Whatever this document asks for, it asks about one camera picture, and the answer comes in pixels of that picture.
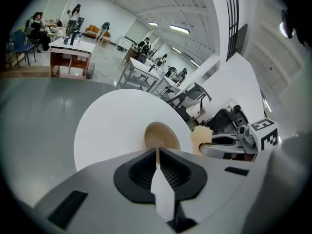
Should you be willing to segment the white and red desk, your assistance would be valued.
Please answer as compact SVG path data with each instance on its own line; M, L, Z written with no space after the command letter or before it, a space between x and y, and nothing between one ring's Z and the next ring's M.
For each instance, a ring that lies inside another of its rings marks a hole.
M50 77L86 80L95 45L81 40L70 43L70 39L67 44L57 39L49 44Z

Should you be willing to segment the brown bowl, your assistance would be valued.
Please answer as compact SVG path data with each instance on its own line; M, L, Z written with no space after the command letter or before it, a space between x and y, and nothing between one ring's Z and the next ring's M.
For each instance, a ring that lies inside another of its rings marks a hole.
M164 123L152 122L144 133L144 144L147 149L156 149L156 165L160 165L160 148L181 150L180 143L173 130Z

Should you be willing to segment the light wooden spoon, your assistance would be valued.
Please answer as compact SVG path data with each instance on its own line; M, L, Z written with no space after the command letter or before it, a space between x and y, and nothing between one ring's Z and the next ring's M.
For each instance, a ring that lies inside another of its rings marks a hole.
M196 126L191 132L191 141L193 147L193 154L203 156L200 151L201 144L211 144L213 138L213 131L206 126Z

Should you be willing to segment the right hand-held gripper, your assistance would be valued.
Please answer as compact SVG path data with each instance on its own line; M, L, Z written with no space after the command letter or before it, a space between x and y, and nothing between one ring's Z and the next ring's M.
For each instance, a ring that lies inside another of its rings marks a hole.
M213 135L212 143L201 144L202 154L219 159L254 161L257 154L278 144L278 123L264 118L238 128L232 134Z

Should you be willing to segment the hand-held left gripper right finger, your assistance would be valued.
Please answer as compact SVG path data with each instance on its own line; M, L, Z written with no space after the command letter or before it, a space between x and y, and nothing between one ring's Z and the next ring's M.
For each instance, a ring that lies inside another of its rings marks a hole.
M259 234L265 228L265 153L253 162L165 149L159 156L175 193L174 218L159 234Z

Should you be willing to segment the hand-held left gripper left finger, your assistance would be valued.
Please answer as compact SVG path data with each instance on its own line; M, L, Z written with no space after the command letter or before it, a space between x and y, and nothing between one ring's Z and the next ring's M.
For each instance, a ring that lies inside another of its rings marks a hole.
M154 149L89 165L47 193L35 209L67 234L174 234L155 209Z

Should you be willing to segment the white chair with black legs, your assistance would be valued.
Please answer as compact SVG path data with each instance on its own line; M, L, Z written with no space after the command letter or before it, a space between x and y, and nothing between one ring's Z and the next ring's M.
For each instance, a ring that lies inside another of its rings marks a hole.
M194 86L186 90L185 92L176 95L174 93L169 93L168 98L169 100L166 101L169 105L173 107L174 110L183 118L185 122L192 121L197 119L199 116L205 114L205 110L203 108L203 99L207 97L209 102L212 101L212 97L208 94L208 92L199 84L195 83ZM198 116L191 117L186 110L200 105Z

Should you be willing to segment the white printed t-shirt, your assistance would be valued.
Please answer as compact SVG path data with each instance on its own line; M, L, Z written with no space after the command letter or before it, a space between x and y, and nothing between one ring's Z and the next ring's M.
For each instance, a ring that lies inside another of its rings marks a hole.
M250 234L295 234L312 209L312 131L286 139L270 156L246 219Z

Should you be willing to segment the orange sofa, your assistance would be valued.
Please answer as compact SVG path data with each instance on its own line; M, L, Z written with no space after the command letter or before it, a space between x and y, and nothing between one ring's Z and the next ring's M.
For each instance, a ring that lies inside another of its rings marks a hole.
M84 31L84 35L85 36L89 36L89 37L93 37L95 38L97 35L100 35L102 37L108 37L110 38L111 37L111 34L110 32L104 30L102 33L101 33L101 30L102 28L98 28L96 27L95 25L89 25L89 27L87 27Z

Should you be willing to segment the round white table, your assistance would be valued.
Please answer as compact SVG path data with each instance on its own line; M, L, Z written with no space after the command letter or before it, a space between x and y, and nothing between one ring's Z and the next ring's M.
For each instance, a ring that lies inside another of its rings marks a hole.
M175 133L180 150L193 151L190 128L162 99L136 89L115 90L99 97L85 111L76 130L76 170L143 150L145 130L153 122L161 122Z

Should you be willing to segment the black balcony railing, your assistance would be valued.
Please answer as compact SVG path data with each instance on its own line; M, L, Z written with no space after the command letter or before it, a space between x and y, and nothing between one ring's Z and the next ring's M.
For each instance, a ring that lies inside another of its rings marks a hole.
M227 60L229 60L237 51L237 37L239 25L239 0L226 0L229 20L229 40Z

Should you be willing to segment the blue chair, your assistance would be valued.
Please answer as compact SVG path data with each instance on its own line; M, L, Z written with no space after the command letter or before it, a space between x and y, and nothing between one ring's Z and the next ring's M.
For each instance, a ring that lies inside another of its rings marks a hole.
M23 31L17 30L13 33L13 50L17 57L17 64L20 65L19 54L25 55L25 60L30 66L28 52L33 51L34 60L36 61L35 45L26 43L26 35Z

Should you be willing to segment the white cabinet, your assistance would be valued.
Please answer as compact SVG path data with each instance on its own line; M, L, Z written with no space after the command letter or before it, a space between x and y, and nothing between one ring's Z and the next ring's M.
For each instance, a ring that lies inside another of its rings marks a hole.
M116 48L120 51L128 51L131 47L136 46L136 42L126 36L121 36L116 44Z

